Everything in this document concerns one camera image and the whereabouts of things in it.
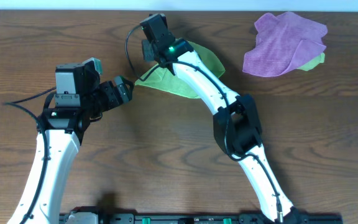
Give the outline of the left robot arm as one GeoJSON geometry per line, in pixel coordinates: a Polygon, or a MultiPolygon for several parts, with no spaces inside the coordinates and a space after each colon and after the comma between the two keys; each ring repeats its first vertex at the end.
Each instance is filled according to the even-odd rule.
{"type": "Polygon", "coordinates": [[[56,86],[45,91],[34,161],[9,223],[58,223],[60,205],[88,126],[103,113],[131,101],[134,84],[122,76],[101,82],[101,62],[57,65],[56,86]]]}

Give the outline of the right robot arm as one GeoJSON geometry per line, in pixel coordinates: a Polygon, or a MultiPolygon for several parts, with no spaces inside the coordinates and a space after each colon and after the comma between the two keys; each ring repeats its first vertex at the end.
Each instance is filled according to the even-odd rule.
{"type": "Polygon", "coordinates": [[[213,116],[217,145],[244,171],[265,218],[273,223],[298,223],[300,214],[267,161],[255,101],[219,80],[215,73],[221,62],[215,54],[184,39],[173,39],[167,44],[143,40],[142,54],[146,61],[157,62],[155,69],[168,69],[203,100],[213,116]]]}

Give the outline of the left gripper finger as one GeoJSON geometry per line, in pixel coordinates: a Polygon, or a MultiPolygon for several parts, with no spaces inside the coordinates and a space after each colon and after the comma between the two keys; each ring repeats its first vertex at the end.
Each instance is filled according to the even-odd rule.
{"type": "Polygon", "coordinates": [[[131,81],[126,80],[123,76],[118,76],[118,87],[126,93],[132,93],[134,84],[131,81]]]}
{"type": "Polygon", "coordinates": [[[118,87],[118,77],[115,77],[114,78],[114,81],[116,83],[116,87],[117,87],[117,90],[120,94],[120,97],[122,99],[122,102],[123,103],[128,103],[131,101],[132,99],[132,93],[126,93],[125,91],[122,91],[119,87],[118,87]]]}

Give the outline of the green microfiber cloth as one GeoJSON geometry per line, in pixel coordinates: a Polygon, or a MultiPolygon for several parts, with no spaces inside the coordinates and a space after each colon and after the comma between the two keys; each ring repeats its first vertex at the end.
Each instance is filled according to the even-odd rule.
{"type": "MultiPolygon", "coordinates": [[[[190,45],[200,56],[203,63],[207,68],[217,77],[220,78],[226,71],[218,57],[206,47],[190,42],[190,45]]],[[[199,99],[200,96],[183,80],[174,76],[167,68],[158,67],[151,75],[146,78],[149,72],[154,68],[153,66],[149,71],[145,72],[141,78],[145,81],[137,80],[135,85],[145,86],[160,91],[165,91],[174,95],[182,96],[190,99],[199,99]]]]}

